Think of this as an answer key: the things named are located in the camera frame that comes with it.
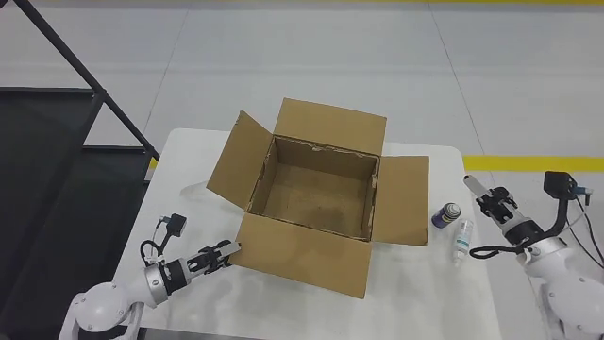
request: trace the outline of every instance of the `black metal frame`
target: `black metal frame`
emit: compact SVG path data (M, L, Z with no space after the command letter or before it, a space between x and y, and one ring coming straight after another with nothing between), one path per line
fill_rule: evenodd
M8 0L0 0L0 8L6 4ZM55 46L57 51L69 62L69 64L75 69L75 71L86 81L91 87L94 93L103 100L104 104L111 109L113 114L122 121L124 126L136 139L141 143L147 152L155 160L159 160L159 152L147 141L144 135L136 126L130 121L126 114L120 109L115 101L109 96L108 92L101 86L101 84L92 76L91 72L84 66L84 64L76 57L74 52L65 44L65 42L59 37L57 32L44 20L40 13L32 6L28 0L12 0L21 11L27 16L27 18L36 26L36 28L44 35L46 40Z

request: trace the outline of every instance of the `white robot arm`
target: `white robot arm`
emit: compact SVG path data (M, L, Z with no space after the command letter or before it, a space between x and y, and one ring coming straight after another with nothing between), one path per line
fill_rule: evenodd
M476 195L480 210L495 221L513 245L478 247L470 255L488 259L499 252L513 252L529 276L543 279L540 298L554 339L565 339L571 329L604 333L604 285L567 267L574 249L558 237L567 223L568 201L577 199L581 189L572 177L561 172L545 174L545 191L560 201L556 222L547 231L517 210L505 188L486 189L472 176L466 176L464 182Z
M128 317L126 333L118 339L135 340L144 306L155 309L195 277L230 266L229 255L240 249L239 243L223 241L186 259L180 258L168 264L151 263L142 268L129 284L104 282L78 294L69 306L59 340L76 340L80 328L88 332L107 331L124 323Z

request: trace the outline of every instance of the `spray bottle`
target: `spray bottle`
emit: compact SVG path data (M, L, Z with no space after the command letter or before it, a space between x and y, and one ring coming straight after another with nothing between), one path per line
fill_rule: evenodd
M474 229L474 222L469 219L462 219L460 227L455 234L455 240L453 241L453 264L459 266L461 260L470 251L470 241L472 240L472 230Z

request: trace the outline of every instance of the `table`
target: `table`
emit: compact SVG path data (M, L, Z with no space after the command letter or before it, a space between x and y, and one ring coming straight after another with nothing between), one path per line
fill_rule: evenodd
M205 189L227 137L224 131L171 132L115 281L130 281L143 267L139 245L161 215L188 218L182 237L166 247L167 261L235 239L243 211ZM384 155L429 155L430 212L456 202L461 217L476 223L457 149L386 143ZM142 326L269 340L500 340L486 263L468 257L453 266L454 228L430 226L427 246L374 244L365 299L234 265L197 278L155 310L145 308ZM162 237L158 232L156 239ZM481 245L476 226L472 242Z

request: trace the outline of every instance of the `cardboard box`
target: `cardboard box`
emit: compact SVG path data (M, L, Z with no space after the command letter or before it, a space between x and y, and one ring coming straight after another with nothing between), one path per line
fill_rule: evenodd
M428 157L381 157L386 118L284 99L244 111L208 189L245 210L230 260L364 298L371 242L428 242Z

